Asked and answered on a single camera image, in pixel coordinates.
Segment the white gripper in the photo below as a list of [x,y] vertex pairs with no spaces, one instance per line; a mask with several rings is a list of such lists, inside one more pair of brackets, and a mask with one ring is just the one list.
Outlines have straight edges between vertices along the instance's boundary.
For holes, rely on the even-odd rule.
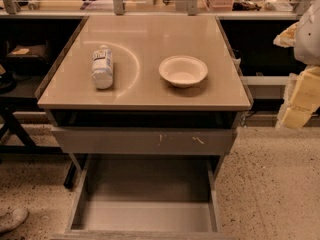
[[300,129],[320,108],[320,0],[314,0],[298,23],[273,40],[279,47],[294,47],[294,57],[307,66],[299,75],[291,73],[284,90],[276,127]]

